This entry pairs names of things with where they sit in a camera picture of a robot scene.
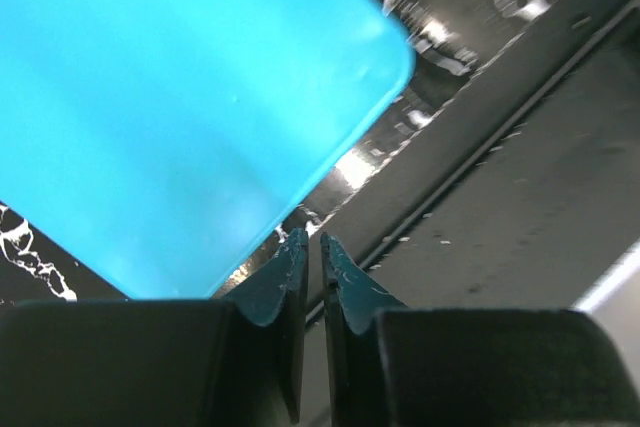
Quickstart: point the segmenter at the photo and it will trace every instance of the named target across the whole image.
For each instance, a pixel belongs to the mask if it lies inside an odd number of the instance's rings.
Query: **blue plastic object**
[[[374,0],[0,12],[0,198],[134,298],[211,295],[412,70]]]

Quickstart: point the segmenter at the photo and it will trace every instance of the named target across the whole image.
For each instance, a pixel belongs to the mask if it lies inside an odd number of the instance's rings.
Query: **black and white marble surface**
[[[555,0],[380,1],[382,8],[397,15],[410,31],[417,56],[410,85],[236,270],[221,293],[257,270],[292,228],[305,227],[310,234],[318,230]],[[123,297],[6,206],[0,207],[0,240],[0,304],[23,299]]]

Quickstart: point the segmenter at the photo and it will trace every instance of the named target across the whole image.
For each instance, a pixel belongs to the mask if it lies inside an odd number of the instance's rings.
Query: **light blue plastic tray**
[[[0,0],[0,199],[131,297],[207,297],[412,59],[373,0]]]

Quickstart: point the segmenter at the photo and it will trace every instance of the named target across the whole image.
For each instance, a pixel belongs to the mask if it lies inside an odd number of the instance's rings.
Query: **gray metal surface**
[[[640,236],[639,19],[405,233],[383,287],[412,307],[562,307]]]
[[[640,241],[573,308],[591,314],[609,334],[640,392]]]

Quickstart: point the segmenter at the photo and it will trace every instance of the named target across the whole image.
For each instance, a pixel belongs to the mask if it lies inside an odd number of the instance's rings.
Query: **marble-patterned surface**
[[[221,293],[258,269],[292,228],[306,227],[310,234],[318,230],[555,0],[380,1],[410,31],[417,65],[409,87],[236,270]],[[1,207],[0,215],[0,302],[122,296],[7,207]]]
[[[0,306],[124,296],[0,203]]]

